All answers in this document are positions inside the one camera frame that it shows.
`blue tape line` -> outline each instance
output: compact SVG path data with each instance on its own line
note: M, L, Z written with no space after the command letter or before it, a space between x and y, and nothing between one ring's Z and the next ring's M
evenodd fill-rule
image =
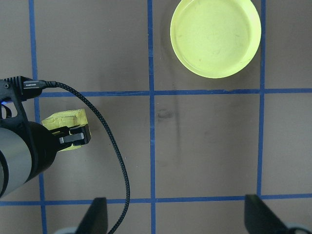
M159 90L157 96L165 95L213 95L213 94L259 94L259 89L235 89L235 90Z
M37 54L36 54L36 30L35 30L34 0L29 0L28 6L29 6L31 63L32 63L32 70L33 70L33 79L37 80L38 75L37 75Z
M261 67L260 67L260 105L259 105L259 142L258 142L258 166L257 166L257 195L261 195L262 189L262 165L263 165L263 128L264 128L264 104L265 104L265 35L266 35L266 0L261 0Z
M264 89L265 94L300 94L312 93L312 88ZM150 96L150 91L111 91L111 92L81 92L86 97L123 97L123 96ZM218 95L218 94L260 94L259 89L234 90L156 90L154 96L171 95ZM74 97L69 92L42 93L40 98Z
M312 198L312 194L262 195L263 200Z
M305 94L312 93L312 89L299 88L299 89L266 89L266 94Z
M261 195L262 188L262 164L263 164L263 128L264 128L264 94L260 94L259 107L259 143L258 143L258 166L257 166L257 195Z
M261 195L263 200L281 199L301 199L312 198L312 194L281 194L281 195ZM208 197L169 197L169 198L136 198L131 199L130 203L175 203L175 202L210 202L210 201L243 201L245 196L208 196ZM56 200L45 201L45 206L61 205L90 205L93 200ZM125 199L108 199L107 204L123 204ZM0 206L40 206L41 201L0 201Z
M155 86L153 45L153 1L147 0L148 62L150 88L150 150L151 150L151 234L156 234L156 183L155 183Z
M176 197L176 198L158 198L157 203L203 202L203 201L242 201L244 199L245 199L245 196Z
M150 91L81 92L85 97L149 96ZM75 97L69 92L42 93L40 98Z
M39 206L40 201L0 201L0 206Z
M39 175L39 189L40 189L40 207L41 207L41 221L42 221L42 233L47 234L47 217L45 209L45 196L44 196L44 181L43 173Z
M31 63L33 79L38 79L37 74L37 53L36 53L36 29L35 29L35 6L34 0L28 1L29 5L29 27L30 27L30 46L31 46ZM35 120L40 123L40 110L39 110L39 98L34 100L35 106ZM39 191L40 191L40 207L41 207L41 222L42 222L42 233L47 234L47 219L45 210L45 197L44 197L44 179L43 174L39 175Z

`gray cylinder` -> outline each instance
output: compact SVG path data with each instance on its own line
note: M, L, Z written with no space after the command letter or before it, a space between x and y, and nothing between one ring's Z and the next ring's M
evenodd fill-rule
M0 191L7 195L26 182L32 167L30 151L23 139L0 128Z

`yellow lid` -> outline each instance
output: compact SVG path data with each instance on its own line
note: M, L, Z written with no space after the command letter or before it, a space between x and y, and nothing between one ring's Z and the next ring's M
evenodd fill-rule
M223 78L252 60L261 23L250 0L182 0L172 17L170 37L185 67L203 77Z

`yellow object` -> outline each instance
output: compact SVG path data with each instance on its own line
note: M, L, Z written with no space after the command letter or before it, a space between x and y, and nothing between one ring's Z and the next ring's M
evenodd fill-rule
M87 123L88 120L84 109L57 112L42 121L43 126L46 127L48 130L65 126L74 127ZM72 145L71 147L66 148L62 151L74 150L80 147L81 146Z
M250 0L182 0L172 17L170 37L185 67L203 77L223 78L252 60L261 23Z

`black braided cable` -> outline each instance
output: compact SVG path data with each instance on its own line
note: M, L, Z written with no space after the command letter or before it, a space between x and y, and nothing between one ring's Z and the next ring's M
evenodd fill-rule
M123 174L123 178L125 180L125 184L126 184L126 202L123 208L123 211L118 219L118 221L116 222L116 224L112 227L112 229L109 231L108 234L113 234L117 228L119 227L119 225L122 223L124 217L126 216L126 213L128 211L128 207L129 207L129 203L130 203L130 184L129 184L129 179L128 179L128 174L126 171L126 167L125 164L122 160L122 156L121 153L119 151L119 148L117 146L117 143L115 141L115 138L113 136L113 133L110 129L110 127L108 126L106 120L104 119L104 117L101 115L101 113L97 110L97 108L87 99L85 98L81 93L79 93L77 90L73 89L72 87L60 83L60 82L47 82L46 83L48 87L59 87L62 88L64 90L67 90L68 92L72 93L73 95L75 95L76 97L78 97L81 101L83 101L92 111L93 113L98 117L98 119L101 121L102 125L104 126L107 135L112 143L112 146L115 150L115 153L117 155L121 170L122 170L122 174Z

